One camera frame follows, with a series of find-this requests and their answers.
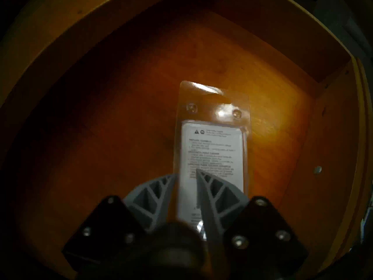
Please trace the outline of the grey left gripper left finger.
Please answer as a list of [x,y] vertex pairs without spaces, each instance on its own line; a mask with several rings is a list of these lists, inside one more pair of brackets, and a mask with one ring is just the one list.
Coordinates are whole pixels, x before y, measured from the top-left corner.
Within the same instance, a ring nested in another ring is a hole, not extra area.
[[164,175],[136,186],[124,199],[104,198],[63,247],[72,269],[99,265],[165,224],[177,179]]

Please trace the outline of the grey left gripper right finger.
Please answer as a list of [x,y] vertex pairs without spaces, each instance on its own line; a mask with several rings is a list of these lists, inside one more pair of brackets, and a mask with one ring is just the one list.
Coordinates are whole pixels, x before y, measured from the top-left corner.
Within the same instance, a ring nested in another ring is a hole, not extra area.
[[214,276],[288,279],[308,251],[269,199],[196,169],[197,197]]

